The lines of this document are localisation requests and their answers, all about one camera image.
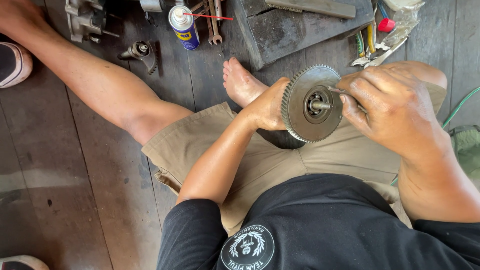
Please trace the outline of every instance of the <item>wd-40 can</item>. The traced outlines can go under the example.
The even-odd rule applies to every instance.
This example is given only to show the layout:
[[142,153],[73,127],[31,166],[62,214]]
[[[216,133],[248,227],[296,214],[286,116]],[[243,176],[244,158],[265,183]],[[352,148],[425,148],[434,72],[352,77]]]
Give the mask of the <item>wd-40 can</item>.
[[193,16],[184,13],[192,12],[186,6],[174,6],[168,14],[168,21],[185,49],[194,50],[200,44],[197,27]]

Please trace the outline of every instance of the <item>sneaker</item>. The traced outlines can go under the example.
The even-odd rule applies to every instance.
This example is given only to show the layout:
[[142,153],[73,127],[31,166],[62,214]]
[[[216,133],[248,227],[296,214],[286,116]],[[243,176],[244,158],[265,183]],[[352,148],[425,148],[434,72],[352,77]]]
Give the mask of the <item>sneaker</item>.
[[24,47],[0,42],[0,88],[24,81],[32,72],[32,56]]
[[0,258],[1,270],[48,270],[48,266],[41,260],[28,256],[14,256]]

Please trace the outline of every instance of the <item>cable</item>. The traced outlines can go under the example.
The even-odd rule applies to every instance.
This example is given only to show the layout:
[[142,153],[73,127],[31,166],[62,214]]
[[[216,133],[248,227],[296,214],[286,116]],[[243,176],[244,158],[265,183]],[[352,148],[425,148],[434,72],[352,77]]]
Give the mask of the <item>cable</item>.
[[[469,99],[473,94],[475,94],[476,92],[478,92],[478,90],[480,90],[480,87],[477,87],[475,88],[473,91],[470,92],[470,94],[468,94],[458,105],[457,107],[455,107],[455,109],[452,111],[452,113],[450,114],[450,116],[447,118],[447,120],[445,120],[445,123],[442,125],[442,128],[445,128],[447,126],[447,124],[450,122],[450,120],[452,120],[452,118],[455,116],[455,114],[458,112],[458,110],[460,110],[460,107],[462,107],[463,103],[465,103],[465,101],[467,101],[467,99]],[[392,181],[392,183],[390,185],[395,185],[395,183],[398,181],[398,176],[395,177],[395,179]]]

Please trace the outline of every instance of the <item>green bag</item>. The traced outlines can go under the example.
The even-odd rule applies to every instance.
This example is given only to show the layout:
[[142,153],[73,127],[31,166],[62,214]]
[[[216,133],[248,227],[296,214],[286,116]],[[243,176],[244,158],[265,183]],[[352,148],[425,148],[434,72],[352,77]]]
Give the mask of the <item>green bag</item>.
[[480,127],[464,125],[449,132],[456,159],[471,180],[480,180]]

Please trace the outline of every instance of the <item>black t-shirt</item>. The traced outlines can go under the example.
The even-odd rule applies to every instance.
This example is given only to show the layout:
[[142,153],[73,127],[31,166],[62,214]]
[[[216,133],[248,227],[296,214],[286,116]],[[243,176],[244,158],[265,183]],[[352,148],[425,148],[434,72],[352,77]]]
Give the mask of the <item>black t-shirt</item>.
[[480,269],[480,223],[409,229],[362,181],[310,174],[265,191],[230,238],[211,200],[165,218],[158,270]]

